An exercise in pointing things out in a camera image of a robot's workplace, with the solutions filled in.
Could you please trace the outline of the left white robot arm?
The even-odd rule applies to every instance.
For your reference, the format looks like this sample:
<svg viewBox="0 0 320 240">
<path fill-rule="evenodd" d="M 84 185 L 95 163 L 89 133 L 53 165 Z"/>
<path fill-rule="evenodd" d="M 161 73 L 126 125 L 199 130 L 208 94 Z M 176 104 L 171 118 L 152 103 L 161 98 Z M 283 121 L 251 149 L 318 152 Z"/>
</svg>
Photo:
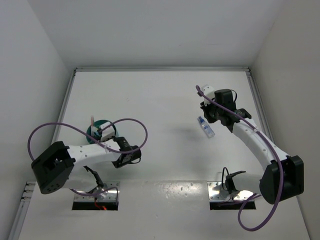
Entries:
<svg viewBox="0 0 320 240">
<path fill-rule="evenodd" d="M 139 147 L 131 146 L 124 137 L 114 137 L 101 145 L 74 146 L 57 141 L 31 163 L 31 168 L 44 195 L 70 189 L 80 196 L 96 197 L 107 187 L 94 165 L 111 163 L 119 169 L 141 157 Z"/>
</svg>

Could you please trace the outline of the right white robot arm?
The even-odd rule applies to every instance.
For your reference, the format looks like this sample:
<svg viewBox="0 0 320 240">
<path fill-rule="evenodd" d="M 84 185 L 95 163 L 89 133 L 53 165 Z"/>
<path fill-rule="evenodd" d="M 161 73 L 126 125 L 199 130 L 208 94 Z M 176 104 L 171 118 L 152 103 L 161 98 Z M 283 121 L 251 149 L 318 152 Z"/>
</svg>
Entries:
<svg viewBox="0 0 320 240">
<path fill-rule="evenodd" d="M 304 192 L 303 160 L 297 155 L 290 156 L 261 132 L 249 112 L 236 107 L 237 94 L 233 90 L 214 90 L 209 85 L 196 89 L 204 98 L 200 108 L 207 122 L 220 121 L 245 144 L 263 169 L 263 175 L 244 170 L 228 174 L 224 181 L 227 192 L 250 191 L 272 205 Z"/>
</svg>

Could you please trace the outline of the clear blue spray bottle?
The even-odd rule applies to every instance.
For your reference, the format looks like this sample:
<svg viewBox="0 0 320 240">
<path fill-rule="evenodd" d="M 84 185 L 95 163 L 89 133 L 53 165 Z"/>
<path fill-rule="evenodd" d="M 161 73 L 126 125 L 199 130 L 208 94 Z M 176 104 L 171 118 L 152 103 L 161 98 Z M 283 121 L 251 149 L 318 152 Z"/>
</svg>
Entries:
<svg viewBox="0 0 320 240">
<path fill-rule="evenodd" d="M 197 118 L 202 130 L 204 131 L 205 135 L 210 139 L 213 138 L 215 136 L 214 131 L 212 130 L 212 128 L 210 127 L 210 125 L 201 117 L 199 116 Z"/>
</svg>

